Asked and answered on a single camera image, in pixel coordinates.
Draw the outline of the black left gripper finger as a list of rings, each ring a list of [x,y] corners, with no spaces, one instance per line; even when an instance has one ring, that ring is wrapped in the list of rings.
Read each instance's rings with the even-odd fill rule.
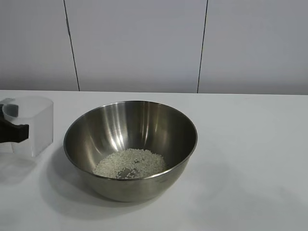
[[[16,104],[1,104],[0,105],[0,117],[5,118],[5,116],[18,117],[19,106]]]
[[[29,138],[29,125],[0,124],[0,143],[20,143]]]

